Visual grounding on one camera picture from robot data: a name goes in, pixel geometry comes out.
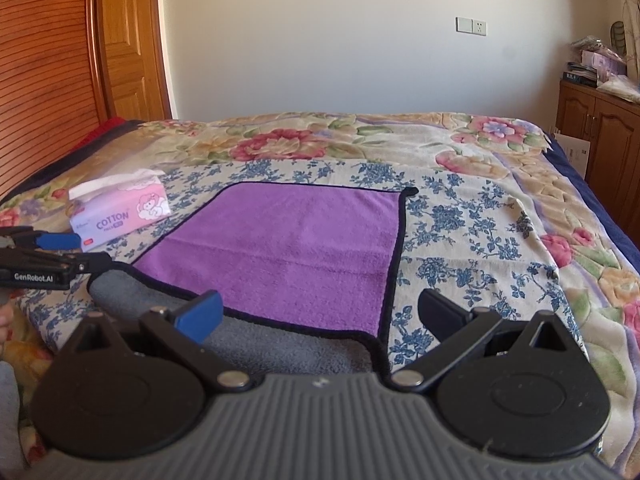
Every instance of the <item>wooden slat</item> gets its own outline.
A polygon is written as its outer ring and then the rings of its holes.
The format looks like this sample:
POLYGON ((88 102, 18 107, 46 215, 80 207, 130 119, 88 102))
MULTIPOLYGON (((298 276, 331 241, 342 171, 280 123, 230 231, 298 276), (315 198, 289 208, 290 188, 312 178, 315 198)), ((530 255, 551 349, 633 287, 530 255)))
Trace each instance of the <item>wooden slat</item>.
POLYGON ((98 125, 86 0, 0 0, 0 196, 98 125))

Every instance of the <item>pink box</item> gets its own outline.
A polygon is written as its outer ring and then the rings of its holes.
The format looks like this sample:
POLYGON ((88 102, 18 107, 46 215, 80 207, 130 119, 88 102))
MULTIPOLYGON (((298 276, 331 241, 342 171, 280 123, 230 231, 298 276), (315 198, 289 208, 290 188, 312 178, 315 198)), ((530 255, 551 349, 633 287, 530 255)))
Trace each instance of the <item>pink box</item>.
POLYGON ((171 214, 164 186, 157 177, 127 182, 83 203, 70 219, 88 251, 171 214))
POLYGON ((597 52, 582 51, 582 64, 598 72, 598 81, 606 83, 611 75, 626 75, 626 64, 597 52))

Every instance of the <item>bed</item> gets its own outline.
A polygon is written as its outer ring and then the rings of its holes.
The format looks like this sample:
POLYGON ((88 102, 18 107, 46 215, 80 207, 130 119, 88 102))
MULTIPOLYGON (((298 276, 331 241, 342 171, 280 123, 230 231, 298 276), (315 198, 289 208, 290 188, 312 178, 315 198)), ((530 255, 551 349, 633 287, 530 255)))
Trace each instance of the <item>bed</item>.
MULTIPOLYGON (((552 308, 609 392, 612 417, 602 459, 630 478, 640 470, 640 253, 537 126, 449 113, 285 113, 213 123, 127 123, 6 195, 0 224, 66 230, 76 206, 68 200, 70 187, 138 168, 165 172, 161 180, 173 213, 100 248, 134 266, 158 240, 238 185, 412 190, 401 201, 404 230, 380 325, 367 326, 358 314, 349 326, 329 323, 324 329, 348 328, 362 340, 368 337, 374 368, 388 371, 437 344, 417 319, 424 288, 437 288, 465 308, 489 306, 507 319, 529 319, 536 310, 552 308)), ((251 214, 247 225, 263 222, 251 214)), ((289 234, 296 232, 291 227, 289 234)), ((55 353, 97 308, 88 279, 79 278, 69 291, 28 290, 16 299, 24 316, 17 318, 4 358, 25 392, 46 370, 48 352, 55 353)), ((223 285, 214 286, 225 295, 223 285)), ((242 302, 233 301, 230 312, 242 311, 242 302)), ((42 448, 24 424, 24 446, 36 460, 42 448)))

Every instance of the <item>white paper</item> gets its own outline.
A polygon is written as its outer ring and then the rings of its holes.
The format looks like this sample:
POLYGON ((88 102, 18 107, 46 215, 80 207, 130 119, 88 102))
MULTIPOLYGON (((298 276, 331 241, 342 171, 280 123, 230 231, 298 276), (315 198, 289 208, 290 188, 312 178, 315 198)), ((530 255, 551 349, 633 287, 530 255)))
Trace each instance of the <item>white paper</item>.
POLYGON ((69 189, 69 200, 80 199, 82 202, 86 202, 114 188, 121 190, 142 189, 150 184, 159 184, 158 175, 164 175, 164 171, 137 170, 134 173, 120 173, 96 178, 69 189))
POLYGON ((587 174, 591 143, 588 140, 576 139, 562 134, 556 134, 556 140, 566 153, 569 164, 584 178, 587 174))

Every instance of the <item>stack of books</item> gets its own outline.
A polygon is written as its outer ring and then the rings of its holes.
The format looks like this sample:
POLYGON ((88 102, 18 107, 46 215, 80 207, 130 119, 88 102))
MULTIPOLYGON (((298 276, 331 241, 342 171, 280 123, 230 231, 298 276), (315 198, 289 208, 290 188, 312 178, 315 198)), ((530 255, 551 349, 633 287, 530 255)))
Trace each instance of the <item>stack of books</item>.
POLYGON ((570 61, 566 64, 566 72, 562 79, 578 85, 590 86, 592 88, 598 87, 598 72, 591 66, 583 65, 582 63, 576 63, 570 61))

